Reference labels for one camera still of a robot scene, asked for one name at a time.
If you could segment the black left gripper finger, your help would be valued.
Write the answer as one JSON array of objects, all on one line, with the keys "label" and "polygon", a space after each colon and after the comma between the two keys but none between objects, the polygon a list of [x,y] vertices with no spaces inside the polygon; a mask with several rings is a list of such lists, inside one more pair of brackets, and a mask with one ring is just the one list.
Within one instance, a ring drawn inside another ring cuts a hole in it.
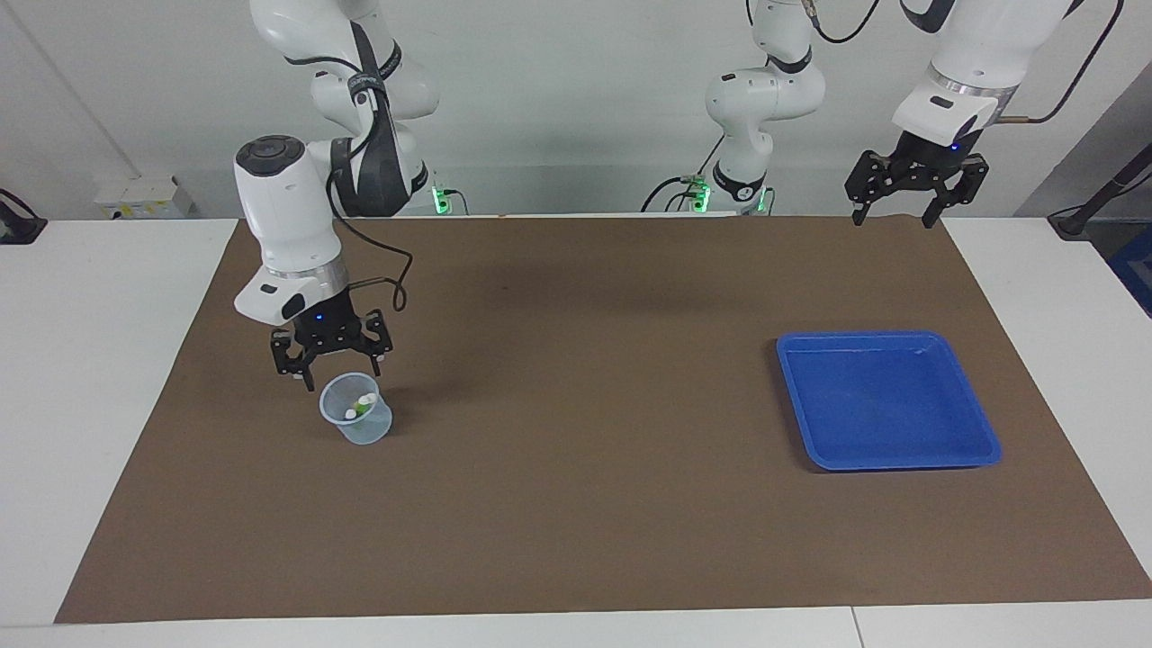
[{"label": "black left gripper finger", "polygon": [[844,182],[846,195],[852,202],[852,225],[863,225],[869,209],[877,201],[899,193],[902,181],[904,161],[901,158],[881,156],[876,150],[861,152],[859,160],[852,165]]},{"label": "black left gripper finger", "polygon": [[927,187],[935,193],[935,197],[930,201],[925,213],[922,214],[922,225],[926,229],[932,229],[946,209],[958,204],[970,204],[977,196],[988,171],[990,165],[982,155],[967,156],[958,168],[948,169],[948,172],[953,172],[953,175],[958,174],[958,181],[948,187],[946,184],[946,169],[925,169]]}]

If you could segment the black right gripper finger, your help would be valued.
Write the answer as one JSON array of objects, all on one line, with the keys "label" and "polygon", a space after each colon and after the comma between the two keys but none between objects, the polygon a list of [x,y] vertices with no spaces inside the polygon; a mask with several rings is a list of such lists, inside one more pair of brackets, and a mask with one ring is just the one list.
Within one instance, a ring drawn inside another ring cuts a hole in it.
[{"label": "black right gripper finger", "polygon": [[388,331],[382,310],[374,309],[366,312],[359,321],[358,338],[356,340],[356,352],[369,357],[372,374],[376,377],[382,376],[380,364],[392,351],[391,331]]},{"label": "black right gripper finger", "polygon": [[291,354],[293,333],[288,329],[272,329],[271,353],[273,364],[278,374],[290,374],[293,378],[300,379],[309,392],[314,392],[314,378],[311,366],[317,354],[313,349],[304,346],[300,353]]}]

